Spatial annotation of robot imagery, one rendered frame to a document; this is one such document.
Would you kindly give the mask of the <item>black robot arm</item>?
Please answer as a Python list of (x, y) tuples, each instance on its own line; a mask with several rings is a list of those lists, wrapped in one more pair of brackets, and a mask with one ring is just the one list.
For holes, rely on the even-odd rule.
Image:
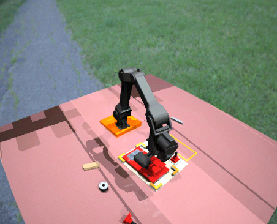
[[(157, 156), (161, 162), (166, 162), (178, 149), (178, 143), (169, 135), (172, 130), (172, 122), (168, 112), (163, 105), (157, 102), (141, 69), (136, 69), (134, 66), (120, 69), (118, 77), (121, 81), (121, 92), (120, 101), (112, 113), (117, 121), (115, 125), (119, 130), (130, 127), (127, 123), (127, 117), (131, 116), (132, 110), (129, 101), (132, 85), (135, 84), (146, 108), (145, 116), (150, 127), (149, 139), (159, 145), (158, 148), (154, 147), (153, 155)], [(164, 124), (167, 126), (163, 127)]]

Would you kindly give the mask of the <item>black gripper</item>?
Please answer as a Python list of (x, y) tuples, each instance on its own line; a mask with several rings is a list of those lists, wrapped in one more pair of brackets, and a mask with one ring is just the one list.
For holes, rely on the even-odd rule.
[(138, 163), (142, 168), (146, 168), (148, 170), (149, 165), (152, 163), (151, 158), (153, 155), (153, 149), (156, 146), (157, 148), (159, 145), (150, 141), (149, 138), (146, 139), (148, 145), (146, 146), (148, 153), (144, 154), (142, 151), (134, 155), (134, 162)]

